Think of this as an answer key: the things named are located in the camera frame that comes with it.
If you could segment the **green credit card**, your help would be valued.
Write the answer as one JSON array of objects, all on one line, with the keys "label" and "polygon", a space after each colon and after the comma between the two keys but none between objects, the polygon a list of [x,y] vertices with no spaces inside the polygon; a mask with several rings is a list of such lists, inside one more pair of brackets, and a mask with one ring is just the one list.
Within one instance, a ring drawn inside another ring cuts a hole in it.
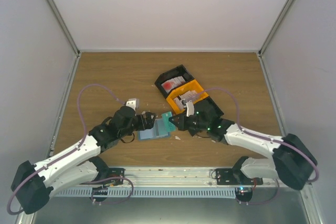
[{"label": "green credit card", "polygon": [[170,133],[176,131],[176,126],[169,121],[169,118],[173,116],[171,111],[161,114],[162,122],[159,126],[159,133],[162,137],[170,136]]}]

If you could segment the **blue leather card holder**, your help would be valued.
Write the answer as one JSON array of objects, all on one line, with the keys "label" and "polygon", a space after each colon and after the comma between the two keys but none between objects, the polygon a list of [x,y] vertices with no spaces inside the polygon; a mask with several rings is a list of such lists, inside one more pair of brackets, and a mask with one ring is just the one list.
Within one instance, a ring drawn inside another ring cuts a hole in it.
[{"label": "blue leather card holder", "polygon": [[159,133],[159,126],[160,126],[161,122],[162,122],[162,119],[157,119],[155,121],[154,127],[152,129],[144,130],[144,131],[138,131],[138,140],[139,141],[145,141],[145,140],[154,140],[154,139],[159,139],[159,138],[165,138],[165,137],[162,137]]}]

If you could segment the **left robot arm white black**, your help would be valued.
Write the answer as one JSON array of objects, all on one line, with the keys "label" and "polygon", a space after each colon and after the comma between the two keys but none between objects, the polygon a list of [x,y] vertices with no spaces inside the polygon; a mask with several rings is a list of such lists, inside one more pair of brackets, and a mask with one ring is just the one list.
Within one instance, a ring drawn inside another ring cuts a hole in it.
[{"label": "left robot arm white black", "polygon": [[136,114],[130,106],[122,106],[113,116],[105,118],[74,145],[32,164],[21,163],[11,184],[7,212],[14,215],[11,203],[18,200],[21,210],[17,214],[33,214],[45,206],[59,191],[79,184],[103,184],[108,179],[108,165],[99,158],[106,150],[116,146],[135,131],[154,127],[156,114],[145,111]]}]

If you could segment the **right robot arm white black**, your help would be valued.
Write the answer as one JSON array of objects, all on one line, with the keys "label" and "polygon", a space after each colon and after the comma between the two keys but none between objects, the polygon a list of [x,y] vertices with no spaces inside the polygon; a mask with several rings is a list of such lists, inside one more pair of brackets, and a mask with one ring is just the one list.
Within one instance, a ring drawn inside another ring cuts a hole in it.
[{"label": "right robot arm white black", "polygon": [[215,142],[262,155],[262,159],[241,157],[233,166],[233,180],[240,185],[253,178],[269,178],[302,190],[317,167],[317,160],[296,135],[272,136],[243,128],[224,119],[206,101],[187,104],[186,111],[170,117],[169,121],[190,135],[205,131]]}]

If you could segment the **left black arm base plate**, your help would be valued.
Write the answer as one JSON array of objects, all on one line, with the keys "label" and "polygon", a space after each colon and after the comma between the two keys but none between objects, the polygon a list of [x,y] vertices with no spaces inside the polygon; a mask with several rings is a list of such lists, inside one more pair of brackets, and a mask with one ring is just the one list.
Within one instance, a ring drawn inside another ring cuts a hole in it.
[{"label": "left black arm base plate", "polygon": [[115,167],[108,168],[107,170],[100,172],[93,181],[86,182],[86,184],[95,184],[96,181],[113,177],[113,179],[101,182],[101,184],[112,186],[122,185],[123,179],[121,178],[124,177],[124,173],[125,173],[124,168],[115,168]]}]

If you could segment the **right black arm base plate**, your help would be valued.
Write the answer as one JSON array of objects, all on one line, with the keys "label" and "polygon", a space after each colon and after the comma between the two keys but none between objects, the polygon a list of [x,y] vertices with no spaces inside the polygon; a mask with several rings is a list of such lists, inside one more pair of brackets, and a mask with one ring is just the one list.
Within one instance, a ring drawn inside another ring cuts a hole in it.
[{"label": "right black arm base plate", "polygon": [[232,168],[216,168],[211,172],[211,178],[216,180],[217,185],[262,185],[262,178],[248,178],[242,172],[234,174]]}]

